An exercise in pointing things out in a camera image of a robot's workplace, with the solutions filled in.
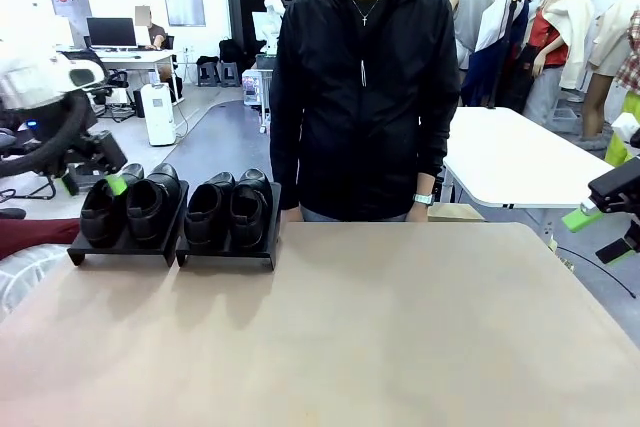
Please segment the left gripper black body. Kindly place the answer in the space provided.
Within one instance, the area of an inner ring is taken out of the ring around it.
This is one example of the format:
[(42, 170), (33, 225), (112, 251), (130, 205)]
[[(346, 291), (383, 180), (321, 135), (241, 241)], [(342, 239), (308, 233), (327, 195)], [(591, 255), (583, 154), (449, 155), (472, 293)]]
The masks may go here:
[(1, 101), (1, 151), (64, 152), (68, 148), (68, 101), (60, 96), (54, 102), (32, 109), (11, 109)]

